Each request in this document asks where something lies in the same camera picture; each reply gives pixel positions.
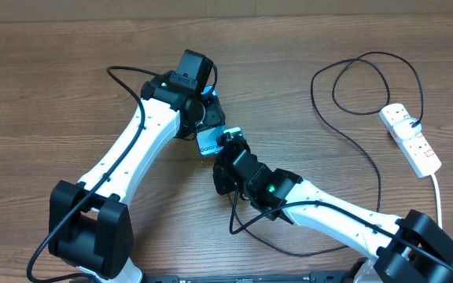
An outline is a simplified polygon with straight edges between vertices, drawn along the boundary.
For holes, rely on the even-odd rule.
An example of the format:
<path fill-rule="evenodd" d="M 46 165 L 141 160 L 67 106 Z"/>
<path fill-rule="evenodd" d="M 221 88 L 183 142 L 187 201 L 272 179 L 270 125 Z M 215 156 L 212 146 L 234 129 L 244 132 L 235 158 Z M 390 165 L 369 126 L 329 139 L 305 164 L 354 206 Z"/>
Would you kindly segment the Samsung Galaxy smartphone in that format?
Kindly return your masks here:
<path fill-rule="evenodd" d="M 216 139 L 226 130 L 226 118 L 217 91 L 207 85 L 201 94 L 204 114 L 196 126 L 196 139 L 202 156 L 216 154 L 223 147 Z"/>

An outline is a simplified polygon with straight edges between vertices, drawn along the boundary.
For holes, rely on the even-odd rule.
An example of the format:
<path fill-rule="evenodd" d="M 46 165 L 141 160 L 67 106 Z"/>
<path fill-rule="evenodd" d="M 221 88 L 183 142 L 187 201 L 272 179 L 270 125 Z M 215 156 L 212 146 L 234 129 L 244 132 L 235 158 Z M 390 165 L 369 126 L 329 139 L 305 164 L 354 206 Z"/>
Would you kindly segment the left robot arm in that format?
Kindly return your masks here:
<path fill-rule="evenodd" d="M 203 156 L 222 147 L 226 129 L 210 75 L 215 64 L 185 50 L 179 66 L 154 74 L 135 99 L 138 107 L 104 157 L 78 182 L 60 181 L 50 195 L 49 252 L 79 268 L 71 282 L 140 282 L 131 261 L 134 234 L 129 207 L 139 183 L 173 138 L 193 135 Z"/>

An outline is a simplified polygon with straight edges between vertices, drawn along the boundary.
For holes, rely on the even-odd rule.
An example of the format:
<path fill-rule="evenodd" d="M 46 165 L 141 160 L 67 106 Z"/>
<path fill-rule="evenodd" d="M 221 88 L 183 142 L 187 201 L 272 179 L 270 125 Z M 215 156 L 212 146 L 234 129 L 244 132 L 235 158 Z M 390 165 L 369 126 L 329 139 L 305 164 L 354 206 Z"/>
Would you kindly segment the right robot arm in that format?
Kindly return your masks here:
<path fill-rule="evenodd" d="M 369 211 L 291 171 L 272 171 L 244 138 L 218 142 L 222 150 L 213 174 L 218 194 L 243 194 L 262 217 L 312 228 L 353 248 L 365 257 L 354 282 L 453 282 L 453 240 L 428 215 Z"/>

